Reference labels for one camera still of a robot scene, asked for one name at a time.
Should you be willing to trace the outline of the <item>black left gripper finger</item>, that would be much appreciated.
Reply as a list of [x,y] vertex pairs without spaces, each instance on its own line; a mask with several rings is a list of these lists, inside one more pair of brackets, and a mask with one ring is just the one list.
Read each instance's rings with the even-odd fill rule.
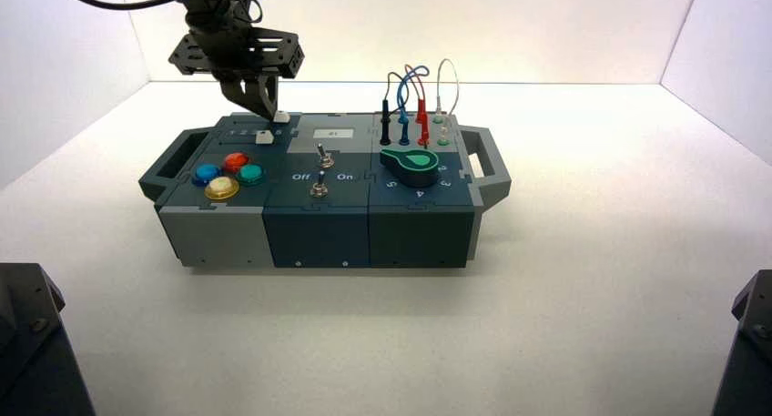
[[220,90],[223,96],[233,104],[236,104],[251,113],[258,113],[258,95],[256,86],[241,78],[220,79]]
[[278,82],[275,75],[261,75],[244,81],[245,108],[252,113],[274,120],[278,111]]

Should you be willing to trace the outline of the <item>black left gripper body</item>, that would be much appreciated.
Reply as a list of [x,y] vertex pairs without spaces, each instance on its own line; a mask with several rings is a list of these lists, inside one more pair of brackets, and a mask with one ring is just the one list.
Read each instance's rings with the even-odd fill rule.
[[168,58],[183,75],[294,78],[305,54],[295,33],[254,26],[243,7],[188,12],[188,33]]

